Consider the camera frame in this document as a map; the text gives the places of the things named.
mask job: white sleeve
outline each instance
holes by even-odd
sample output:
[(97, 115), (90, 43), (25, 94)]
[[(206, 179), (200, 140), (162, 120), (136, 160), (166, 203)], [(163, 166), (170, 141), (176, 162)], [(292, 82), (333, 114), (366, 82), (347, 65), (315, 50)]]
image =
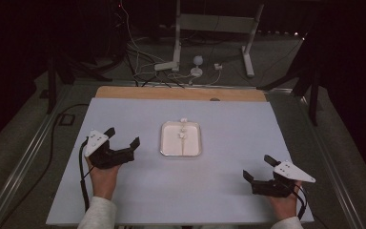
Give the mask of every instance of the white sleeve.
[(303, 227), (298, 217), (283, 219), (282, 221), (279, 221), (272, 227), (272, 229), (302, 229), (302, 228)]
[(91, 204), (78, 229), (112, 229), (115, 223), (115, 204), (105, 198), (92, 197)]

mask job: gray floor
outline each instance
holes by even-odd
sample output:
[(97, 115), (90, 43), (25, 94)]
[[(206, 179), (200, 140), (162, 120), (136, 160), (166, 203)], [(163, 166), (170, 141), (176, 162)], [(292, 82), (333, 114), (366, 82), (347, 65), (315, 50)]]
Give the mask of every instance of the gray floor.
[[(296, 50), (301, 45), (297, 37), (257, 36), (251, 51), (255, 77), (247, 78), (241, 60), (239, 48), (245, 40), (236, 39), (216, 46), (184, 47), (182, 51), (180, 74), (187, 75), (193, 67), (193, 57), (204, 57), (204, 75), (193, 82), (193, 87), (204, 87), (215, 82), (218, 74), (213, 71), (214, 63), (221, 63), (223, 70), (219, 80), (213, 86), (254, 87), (271, 82), (287, 71)], [(149, 39), (136, 41), (143, 52), (154, 54), (166, 61), (172, 60), (173, 39), (163, 38), (158, 42)], [(139, 65), (148, 64), (140, 60)], [(151, 72), (151, 67), (142, 72)], [(116, 79), (114, 85), (131, 85), (132, 74), (124, 63), (105, 76)], [(163, 82), (176, 86), (160, 74)], [(190, 78), (181, 78), (181, 85), (186, 85)], [(324, 221), (329, 228), (366, 228), (366, 167), (356, 146), (341, 122), (326, 91), (319, 89), (318, 127), (313, 127), (306, 118), (303, 98), (289, 95), (296, 80), (280, 86), (280, 89), (267, 94), (277, 117), (278, 124), (295, 164), (305, 168), (313, 175), (317, 183), (305, 184), (308, 200), (314, 214)], [(0, 191), (14, 169), (17, 161), (28, 150), (40, 125), (47, 122), (45, 115), (47, 100), (38, 98), (47, 88), (47, 76), (36, 79), (38, 91), (25, 104), (0, 134)], [(80, 76), (73, 86), (61, 88), (58, 110), (62, 111), (73, 104), (89, 103), (97, 88), (103, 85)], [(150, 83), (152, 86), (165, 86)], [(57, 126), (54, 132), (52, 165), (28, 198), (10, 216), (3, 228), (51, 228), (45, 224), (56, 189), (67, 165), (74, 141), (83, 122), (87, 107), (80, 106), (69, 110), (76, 115), (72, 126)], [(29, 171), (23, 178), (8, 209), (29, 190), (37, 180), (49, 160), (50, 133), (37, 145), (37, 154)], [(269, 228), (271, 225), (251, 225), (244, 228)], [(324, 228), (319, 221), (305, 223), (305, 228)]]

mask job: white tray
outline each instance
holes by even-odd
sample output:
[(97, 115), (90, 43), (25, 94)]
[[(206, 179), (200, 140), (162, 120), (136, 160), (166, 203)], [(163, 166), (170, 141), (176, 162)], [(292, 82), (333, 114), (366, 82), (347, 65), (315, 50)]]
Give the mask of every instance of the white tray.
[(164, 123), (162, 125), (160, 153), (164, 156), (200, 155), (201, 135), (198, 123), (171, 121)]

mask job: white tabletop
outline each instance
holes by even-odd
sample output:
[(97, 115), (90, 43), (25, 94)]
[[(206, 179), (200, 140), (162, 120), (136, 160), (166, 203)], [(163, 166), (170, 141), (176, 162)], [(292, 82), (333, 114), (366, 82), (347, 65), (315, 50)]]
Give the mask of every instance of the white tabletop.
[[(186, 117), (199, 124), (202, 152), (197, 157), (160, 153), (161, 127)], [(84, 216), (78, 151), (91, 129), (114, 127), (111, 149), (141, 145), (135, 161), (118, 174), (113, 202), (121, 225), (250, 224), (274, 221), (268, 200), (253, 195), (242, 170), (255, 179), (273, 178), (264, 155), (290, 158), (269, 102), (211, 102), (94, 98), (85, 116), (47, 224), (75, 225)], [(92, 196), (92, 184), (87, 188)], [(312, 221), (308, 208), (303, 221)]]

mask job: person's hand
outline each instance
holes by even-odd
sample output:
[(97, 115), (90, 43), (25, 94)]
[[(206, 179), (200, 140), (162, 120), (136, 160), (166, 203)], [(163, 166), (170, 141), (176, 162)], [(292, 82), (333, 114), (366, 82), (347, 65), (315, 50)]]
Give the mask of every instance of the person's hand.
[[(88, 162), (89, 169), (92, 164), (88, 157), (85, 157)], [(99, 198), (112, 200), (112, 194), (117, 182), (118, 169), (121, 165), (114, 166), (110, 169), (93, 168), (90, 172), (91, 185), (93, 186), (93, 195)]]
[[(301, 187), (302, 181), (296, 181), (295, 185)], [(295, 187), (294, 191), (298, 193), (299, 188)], [(286, 198), (273, 198), (268, 197), (270, 203), (274, 208), (275, 216), (278, 220), (283, 220), (291, 217), (296, 217), (296, 196), (294, 194), (290, 194)]]

